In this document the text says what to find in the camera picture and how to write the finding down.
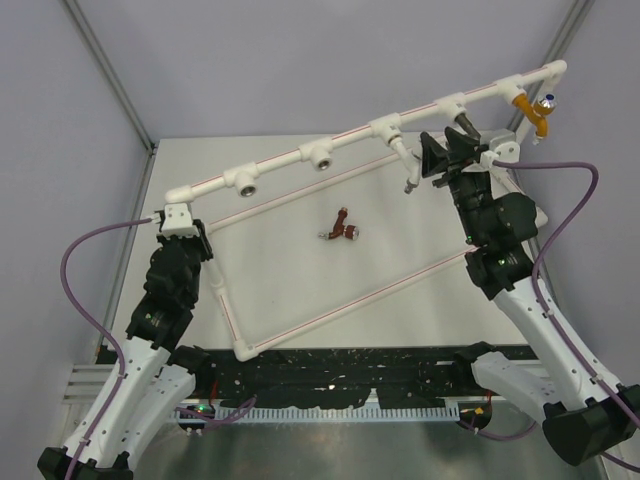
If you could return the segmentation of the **white plastic faucet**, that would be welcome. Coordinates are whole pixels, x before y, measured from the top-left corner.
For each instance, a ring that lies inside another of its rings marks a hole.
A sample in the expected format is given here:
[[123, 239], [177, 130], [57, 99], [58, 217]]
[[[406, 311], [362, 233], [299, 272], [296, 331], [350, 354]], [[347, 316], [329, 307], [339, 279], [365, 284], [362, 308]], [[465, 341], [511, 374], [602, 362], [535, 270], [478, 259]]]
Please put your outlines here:
[[416, 158], [411, 150], [406, 147], [401, 135], [392, 137], [388, 145], [396, 153], [407, 170], [408, 177], [404, 187], [404, 193], [410, 195], [420, 184], [421, 160]]

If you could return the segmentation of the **white PVC pipe frame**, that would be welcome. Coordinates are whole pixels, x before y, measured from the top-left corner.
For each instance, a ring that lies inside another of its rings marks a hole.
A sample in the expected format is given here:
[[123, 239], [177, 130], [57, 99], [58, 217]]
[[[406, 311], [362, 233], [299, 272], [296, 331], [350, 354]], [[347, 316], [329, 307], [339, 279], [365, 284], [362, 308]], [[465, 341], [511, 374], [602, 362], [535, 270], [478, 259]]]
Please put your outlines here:
[[[167, 204], [193, 203], [223, 189], [253, 196], [272, 172], [310, 164], [325, 173], [338, 158], [354, 158], [380, 141], [387, 154], [208, 225], [208, 234], [257, 218], [247, 239], [225, 240], [209, 267], [210, 289], [230, 332], [235, 357], [244, 362], [382, 299], [433, 272], [456, 265], [472, 247], [452, 239], [450, 210], [437, 193], [418, 187], [404, 193], [407, 170], [389, 140], [403, 125], [436, 114], [452, 121], [470, 102], [512, 100], [527, 85], [554, 86], [566, 70], [554, 61], [429, 105], [392, 113], [334, 136], [316, 138], [288, 152], [225, 170], [168, 190]], [[356, 241], [326, 241], [338, 211], [359, 228]]]

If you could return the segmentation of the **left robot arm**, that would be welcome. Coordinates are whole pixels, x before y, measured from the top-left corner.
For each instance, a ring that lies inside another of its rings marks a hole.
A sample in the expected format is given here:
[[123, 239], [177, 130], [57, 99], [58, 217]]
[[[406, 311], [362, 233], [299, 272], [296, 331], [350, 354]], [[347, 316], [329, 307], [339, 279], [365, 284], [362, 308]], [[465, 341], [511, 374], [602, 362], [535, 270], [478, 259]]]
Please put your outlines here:
[[159, 247], [150, 258], [144, 295], [117, 361], [85, 418], [37, 468], [46, 479], [131, 479], [153, 438], [188, 396], [207, 395], [214, 375], [208, 355], [180, 345], [199, 300], [203, 263], [213, 257], [199, 220], [162, 214]]

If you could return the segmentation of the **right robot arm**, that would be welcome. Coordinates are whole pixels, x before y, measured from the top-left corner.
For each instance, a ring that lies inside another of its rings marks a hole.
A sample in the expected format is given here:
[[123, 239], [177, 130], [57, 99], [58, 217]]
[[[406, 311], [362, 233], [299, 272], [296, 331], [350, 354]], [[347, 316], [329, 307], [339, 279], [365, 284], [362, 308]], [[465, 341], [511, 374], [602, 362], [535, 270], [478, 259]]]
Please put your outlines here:
[[490, 169], [501, 163], [489, 145], [451, 127], [444, 134], [440, 143], [421, 133], [421, 175], [449, 189], [475, 248], [465, 255], [471, 281], [517, 327], [548, 374], [542, 379], [479, 342], [460, 353], [454, 386], [504, 397], [541, 426], [570, 465], [608, 456], [639, 429], [638, 386], [622, 384], [597, 359], [540, 279], [541, 260], [524, 249], [538, 233], [535, 202], [520, 191], [494, 196]]

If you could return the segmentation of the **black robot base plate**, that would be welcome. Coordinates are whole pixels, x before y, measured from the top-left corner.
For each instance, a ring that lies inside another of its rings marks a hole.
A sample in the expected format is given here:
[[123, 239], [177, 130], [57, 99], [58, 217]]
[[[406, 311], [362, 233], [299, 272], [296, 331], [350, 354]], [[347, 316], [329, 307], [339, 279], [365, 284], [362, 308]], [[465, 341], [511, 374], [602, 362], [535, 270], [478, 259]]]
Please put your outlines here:
[[263, 409], [354, 409], [375, 392], [389, 409], [442, 406], [488, 390], [456, 362], [457, 347], [276, 349], [240, 361], [207, 350], [187, 397], [235, 407], [254, 397]]

